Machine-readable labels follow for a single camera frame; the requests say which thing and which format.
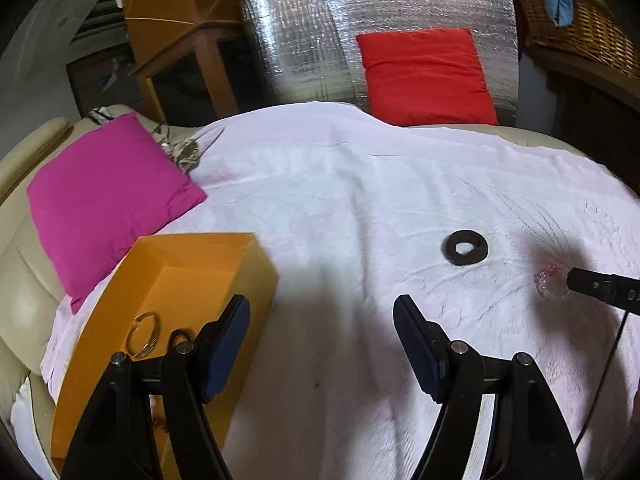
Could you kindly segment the silver foil insulation sheet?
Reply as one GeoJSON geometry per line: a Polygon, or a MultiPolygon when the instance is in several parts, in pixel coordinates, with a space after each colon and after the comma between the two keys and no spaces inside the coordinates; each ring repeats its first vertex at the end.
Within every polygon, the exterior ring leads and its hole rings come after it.
{"type": "Polygon", "coordinates": [[[369,107],[357,36],[367,32],[467,28],[500,124],[518,108],[513,0],[241,0],[273,102],[369,107]]]}

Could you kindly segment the magenta cushion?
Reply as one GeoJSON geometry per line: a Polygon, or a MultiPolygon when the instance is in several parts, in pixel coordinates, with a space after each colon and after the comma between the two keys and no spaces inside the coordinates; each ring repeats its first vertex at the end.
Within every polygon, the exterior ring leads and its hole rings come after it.
{"type": "Polygon", "coordinates": [[[40,244],[73,312],[139,237],[206,199],[134,113],[64,148],[36,172],[27,196],[40,244]]]}

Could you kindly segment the pink fluffy blanket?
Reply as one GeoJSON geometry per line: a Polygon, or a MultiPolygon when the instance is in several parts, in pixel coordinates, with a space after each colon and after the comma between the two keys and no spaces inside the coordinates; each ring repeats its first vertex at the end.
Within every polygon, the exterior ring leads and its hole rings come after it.
{"type": "Polygon", "coordinates": [[[237,479],[405,479],[438,408],[392,321],[410,295],[477,351],[544,373],[588,479],[638,448],[639,323],[544,298],[546,266],[639,273],[638,196],[591,159],[479,132],[394,128],[345,104],[208,126],[206,201],[169,231],[250,232],[280,280],[224,446],[237,479]]]}

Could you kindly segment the silver hoop bangle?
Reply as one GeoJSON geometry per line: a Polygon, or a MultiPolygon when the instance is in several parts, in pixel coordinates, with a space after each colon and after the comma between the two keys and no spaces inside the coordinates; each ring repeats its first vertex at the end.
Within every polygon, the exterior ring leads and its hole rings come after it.
{"type": "Polygon", "coordinates": [[[160,340],[160,317],[148,311],[137,315],[132,322],[125,340],[125,349],[131,359],[148,358],[160,340]]]}

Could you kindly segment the red cushion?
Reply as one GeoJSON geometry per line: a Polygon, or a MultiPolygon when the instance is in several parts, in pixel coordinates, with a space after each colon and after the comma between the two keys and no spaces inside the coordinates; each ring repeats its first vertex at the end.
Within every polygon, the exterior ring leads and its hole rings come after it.
{"type": "Polygon", "coordinates": [[[472,32],[433,28],[357,37],[369,113],[393,126],[480,124],[498,117],[472,32]]]}

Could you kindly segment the cream leather sofa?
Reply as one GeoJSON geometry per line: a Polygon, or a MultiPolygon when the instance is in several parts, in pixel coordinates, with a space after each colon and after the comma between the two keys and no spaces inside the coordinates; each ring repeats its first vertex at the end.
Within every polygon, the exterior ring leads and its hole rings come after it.
{"type": "Polygon", "coordinates": [[[32,386],[36,426],[49,429],[54,402],[40,375],[55,311],[64,297],[29,209],[27,187],[37,170],[98,128],[90,119],[45,122],[1,159],[1,418],[7,422],[23,382],[32,386]]]}

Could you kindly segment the wicker basket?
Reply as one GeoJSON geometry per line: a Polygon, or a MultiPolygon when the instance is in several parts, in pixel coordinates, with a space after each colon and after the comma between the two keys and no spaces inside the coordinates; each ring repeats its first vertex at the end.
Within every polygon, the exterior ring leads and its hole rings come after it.
{"type": "Polygon", "coordinates": [[[602,0],[573,0],[573,21],[555,25],[544,0],[518,0],[526,23],[526,44],[578,55],[639,79],[639,50],[602,0]]]}

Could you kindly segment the orange cardboard box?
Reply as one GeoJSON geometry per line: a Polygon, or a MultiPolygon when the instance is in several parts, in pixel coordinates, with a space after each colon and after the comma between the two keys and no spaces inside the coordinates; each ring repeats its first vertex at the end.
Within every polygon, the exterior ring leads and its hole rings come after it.
{"type": "Polygon", "coordinates": [[[191,233],[139,238],[114,274],[87,297],[73,319],[82,323],[55,402],[51,457],[66,459],[73,433],[110,356],[126,352],[134,318],[148,311],[160,317],[160,340],[152,353],[167,350],[173,330],[197,334],[215,321],[234,295],[250,303],[250,327],[222,393],[206,405],[218,445],[227,440],[232,416],[265,327],[278,274],[250,233],[191,233]]]}

